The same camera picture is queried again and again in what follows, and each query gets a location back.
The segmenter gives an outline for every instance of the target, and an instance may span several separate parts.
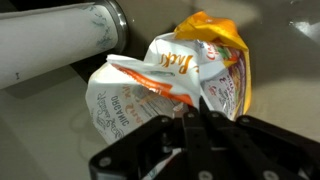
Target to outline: white cylinder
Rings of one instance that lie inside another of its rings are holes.
[[[101,5],[10,14],[0,15],[0,89],[118,43],[116,24]]]

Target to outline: crumpled snack bag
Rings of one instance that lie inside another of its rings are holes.
[[[109,55],[91,76],[86,101],[112,144],[153,117],[199,108],[201,96],[210,110],[234,119],[247,111],[250,88],[248,48],[234,23],[199,12],[156,37],[144,61]]]

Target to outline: screw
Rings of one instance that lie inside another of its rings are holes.
[[[213,118],[218,118],[220,115],[218,114],[218,113],[212,113],[211,114],[211,117],[213,117]]]
[[[162,118],[161,122],[163,122],[163,123],[169,122],[169,119],[168,118]]]
[[[250,120],[249,120],[248,118],[246,118],[246,117],[242,118],[241,120],[242,120],[242,122],[244,122],[244,123],[249,123],[249,122],[250,122]]]
[[[277,173],[273,171],[266,170],[263,172],[263,177],[265,180],[279,180],[279,176]]]
[[[194,118],[194,114],[193,113],[188,113],[188,117],[189,118]]]
[[[199,180],[213,180],[213,176],[209,171],[200,171]]]
[[[107,167],[111,164],[111,158],[109,157],[104,157],[99,161],[99,165],[101,167]]]

